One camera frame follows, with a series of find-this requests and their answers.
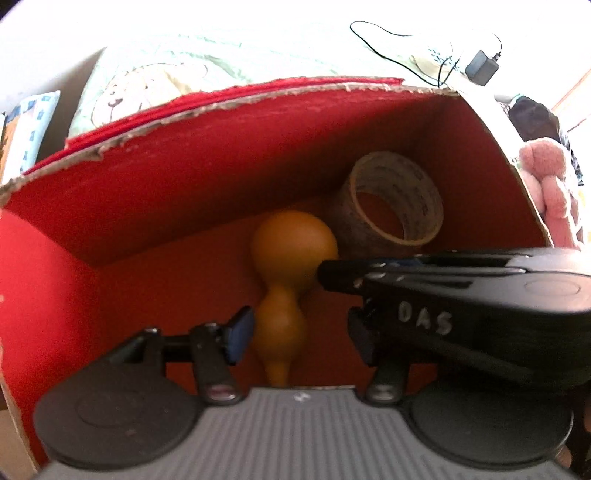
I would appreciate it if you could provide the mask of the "orange gourd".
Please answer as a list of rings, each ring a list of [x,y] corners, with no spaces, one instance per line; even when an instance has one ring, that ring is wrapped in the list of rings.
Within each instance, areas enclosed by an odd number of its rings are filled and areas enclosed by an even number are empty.
[[[325,222],[296,210],[271,215],[252,237],[252,260],[266,295],[254,310],[253,345],[270,386],[286,387],[290,364],[307,336],[298,297],[315,283],[318,266],[338,258],[338,245]]]

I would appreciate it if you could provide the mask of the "pink plush toy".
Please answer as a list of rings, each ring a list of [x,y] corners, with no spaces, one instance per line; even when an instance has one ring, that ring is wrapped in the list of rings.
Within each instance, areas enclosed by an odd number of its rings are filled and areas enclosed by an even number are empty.
[[[579,202],[570,154],[551,138],[525,142],[519,173],[556,248],[582,249]]]

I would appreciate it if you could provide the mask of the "brown tape roll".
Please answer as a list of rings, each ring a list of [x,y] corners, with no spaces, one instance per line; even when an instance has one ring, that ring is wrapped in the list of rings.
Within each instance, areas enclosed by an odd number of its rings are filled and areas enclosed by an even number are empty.
[[[329,214],[342,255],[358,258],[417,253],[443,222],[443,200],[431,177],[389,151],[356,161]]]

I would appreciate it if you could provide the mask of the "dark bag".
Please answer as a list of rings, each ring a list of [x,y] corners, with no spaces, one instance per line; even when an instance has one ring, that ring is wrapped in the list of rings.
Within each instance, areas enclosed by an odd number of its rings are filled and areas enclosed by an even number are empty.
[[[543,104],[519,96],[509,109],[509,119],[524,142],[551,138],[560,141],[558,118]]]

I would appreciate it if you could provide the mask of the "red cardboard box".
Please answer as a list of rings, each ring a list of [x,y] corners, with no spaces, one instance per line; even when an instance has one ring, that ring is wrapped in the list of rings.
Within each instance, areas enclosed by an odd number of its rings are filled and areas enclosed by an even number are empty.
[[[550,242],[462,96],[398,79],[278,80],[173,100],[69,140],[1,191],[2,385],[36,464],[39,398],[134,332],[256,305],[249,241],[270,212],[328,217],[356,161],[392,151],[436,184],[432,252]]]

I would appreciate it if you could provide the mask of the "black power adapter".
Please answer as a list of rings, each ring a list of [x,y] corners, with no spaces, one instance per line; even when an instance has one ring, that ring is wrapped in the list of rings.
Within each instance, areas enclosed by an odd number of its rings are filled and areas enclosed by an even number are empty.
[[[466,77],[476,85],[486,86],[499,69],[500,56],[501,53],[497,52],[493,57],[489,57],[484,51],[479,50],[465,68]]]

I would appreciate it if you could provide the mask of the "white power strip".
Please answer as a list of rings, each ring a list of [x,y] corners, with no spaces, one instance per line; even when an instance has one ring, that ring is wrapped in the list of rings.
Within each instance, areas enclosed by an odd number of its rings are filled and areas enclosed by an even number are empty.
[[[411,60],[419,72],[443,84],[453,71],[460,67],[461,59],[451,42],[420,44],[411,54]]]

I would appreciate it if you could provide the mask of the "patterned pillow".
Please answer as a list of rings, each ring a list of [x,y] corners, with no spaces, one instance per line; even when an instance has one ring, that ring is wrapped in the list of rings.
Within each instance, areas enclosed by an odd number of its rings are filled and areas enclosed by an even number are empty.
[[[1,144],[2,185],[35,165],[60,94],[57,90],[25,97],[7,115]]]

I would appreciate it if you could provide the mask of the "light green bed sheet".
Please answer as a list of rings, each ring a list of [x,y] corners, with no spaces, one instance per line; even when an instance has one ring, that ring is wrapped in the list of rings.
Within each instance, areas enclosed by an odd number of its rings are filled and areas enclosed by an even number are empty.
[[[82,90],[68,139],[190,93],[211,93],[277,79],[335,76],[328,62],[304,54],[166,38],[105,48]]]

